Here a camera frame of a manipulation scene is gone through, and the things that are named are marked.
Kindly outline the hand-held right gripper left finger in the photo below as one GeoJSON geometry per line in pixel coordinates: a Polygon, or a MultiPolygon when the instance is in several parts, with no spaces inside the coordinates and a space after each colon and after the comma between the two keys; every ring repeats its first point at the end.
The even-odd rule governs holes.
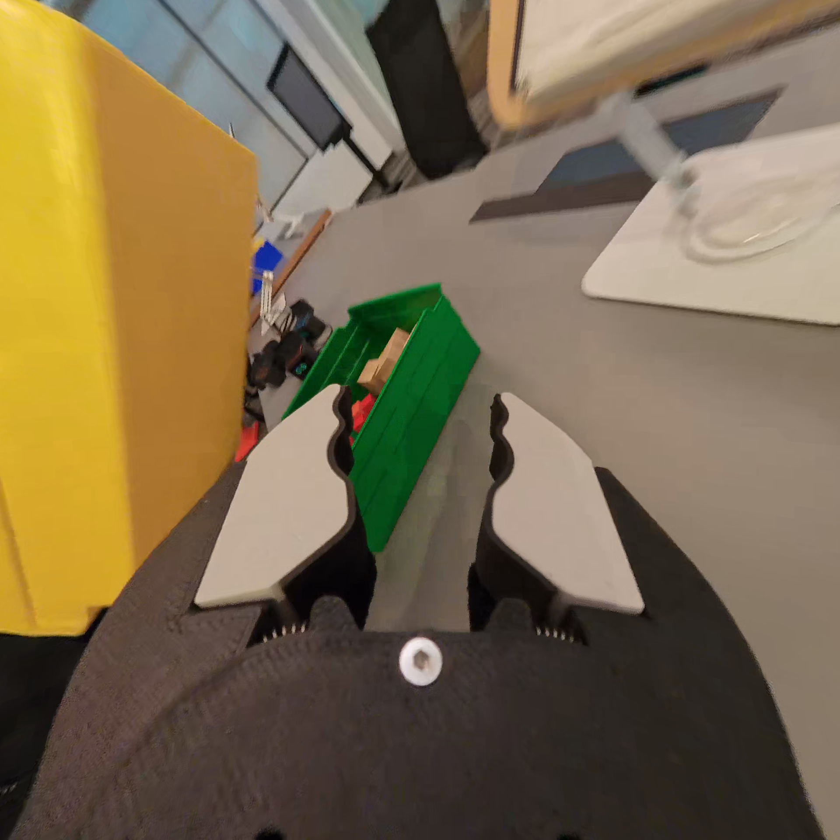
{"type": "Polygon", "coordinates": [[[274,427],[247,457],[194,604],[268,605],[287,630],[324,596],[359,629],[376,565],[350,472],[351,394],[328,385],[274,427]]]}

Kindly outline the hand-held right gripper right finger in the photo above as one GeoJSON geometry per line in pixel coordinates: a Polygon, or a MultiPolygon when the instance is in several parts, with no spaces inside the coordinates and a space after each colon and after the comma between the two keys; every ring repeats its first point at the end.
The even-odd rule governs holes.
{"type": "Polygon", "coordinates": [[[571,612],[641,616],[645,603],[588,454],[510,392],[490,406],[491,483],[474,562],[481,594],[524,603],[538,633],[571,612]]]}

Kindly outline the green plastic box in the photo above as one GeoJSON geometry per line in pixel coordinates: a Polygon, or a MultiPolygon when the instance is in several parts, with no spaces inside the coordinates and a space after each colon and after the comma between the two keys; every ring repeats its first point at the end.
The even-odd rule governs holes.
{"type": "Polygon", "coordinates": [[[360,401],[364,388],[358,380],[365,364],[385,349],[396,329],[409,334],[364,425],[353,435],[350,479],[369,548],[379,553],[392,536],[480,348],[438,283],[362,302],[349,308],[348,316],[345,325],[332,331],[281,419],[328,385],[345,386],[351,401],[360,401]]]}

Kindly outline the pile of wooden cubes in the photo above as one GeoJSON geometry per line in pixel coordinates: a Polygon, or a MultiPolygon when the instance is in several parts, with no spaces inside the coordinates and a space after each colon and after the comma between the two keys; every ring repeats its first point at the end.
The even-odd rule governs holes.
{"type": "Polygon", "coordinates": [[[368,360],[360,373],[357,385],[361,386],[364,394],[360,399],[354,400],[351,406],[350,441],[352,446],[355,446],[357,437],[381,397],[415,329],[415,327],[410,331],[395,329],[380,355],[368,360]]]}

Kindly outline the yellow plastic box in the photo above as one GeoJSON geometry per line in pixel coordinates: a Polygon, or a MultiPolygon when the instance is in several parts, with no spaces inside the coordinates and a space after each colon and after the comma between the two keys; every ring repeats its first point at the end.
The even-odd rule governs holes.
{"type": "Polygon", "coordinates": [[[38,2],[1,111],[2,633],[73,637],[238,446],[257,162],[38,2]]]}

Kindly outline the black devices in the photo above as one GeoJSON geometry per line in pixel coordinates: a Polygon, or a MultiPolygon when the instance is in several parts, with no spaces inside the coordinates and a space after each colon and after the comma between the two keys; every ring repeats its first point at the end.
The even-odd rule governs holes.
{"type": "Polygon", "coordinates": [[[245,413],[266,430],[278,425],[332,332],[306,299],[265,298],[248,335],[245,413]]]}

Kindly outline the blue bin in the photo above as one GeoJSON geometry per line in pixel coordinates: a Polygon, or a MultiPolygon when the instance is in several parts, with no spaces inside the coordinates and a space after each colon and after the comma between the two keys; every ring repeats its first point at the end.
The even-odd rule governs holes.
{"type": "Polygon", "coordinates": [[[266,273],[274,274],[283,259],[284,255],[270,241],[261,239],[256,244],[251,259],[250,293],[252,295],[260,294],[264,275],[266,273]]]}

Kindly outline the white board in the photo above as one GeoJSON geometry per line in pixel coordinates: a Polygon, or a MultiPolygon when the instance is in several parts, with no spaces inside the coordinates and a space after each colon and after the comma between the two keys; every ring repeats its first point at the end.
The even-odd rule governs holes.
{"type": "Polygon", "coordinates": [[[695,205],[657,183],[587,270],[590,298],[839,323],[839,126],[705,150],[695,205]]]}

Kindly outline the black tape strip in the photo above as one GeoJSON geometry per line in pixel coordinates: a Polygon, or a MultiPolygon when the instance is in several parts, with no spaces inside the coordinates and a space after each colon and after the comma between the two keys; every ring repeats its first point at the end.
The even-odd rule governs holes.
{"type": "Polygon", "coordinates": [[[483,202],[470,224],[540,214],[560,214],[593,207],[638,203],[655,182],[644,172],[612,175],[593,182],[539,189],[531,194],[483,202]]]}

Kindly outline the dark screen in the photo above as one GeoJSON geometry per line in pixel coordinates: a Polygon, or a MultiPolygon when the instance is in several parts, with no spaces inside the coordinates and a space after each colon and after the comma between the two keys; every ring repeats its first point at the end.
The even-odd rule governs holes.
{"type": "Polygon", "coordinates": [[[266,89],[320,151],[351,138],[350,122],[290,44],[281,47],[266,89]]]}

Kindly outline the black cabinet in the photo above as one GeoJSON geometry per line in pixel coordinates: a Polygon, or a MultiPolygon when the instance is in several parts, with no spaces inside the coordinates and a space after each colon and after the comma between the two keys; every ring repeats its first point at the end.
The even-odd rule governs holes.
{"type": "Polygon", "coordinates": [[[365,30],[406,148],[429,182],[487,155],[435,1],[387,2],[365,30]]]}

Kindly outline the wooden-framed board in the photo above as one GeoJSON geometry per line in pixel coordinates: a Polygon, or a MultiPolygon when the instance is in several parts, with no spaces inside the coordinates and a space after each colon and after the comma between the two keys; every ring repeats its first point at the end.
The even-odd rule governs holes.
{"type": "Polygon", "coordinates": [[[838,1],[494,1],[486,87],[519,130],[838,14],[838,1]]]}

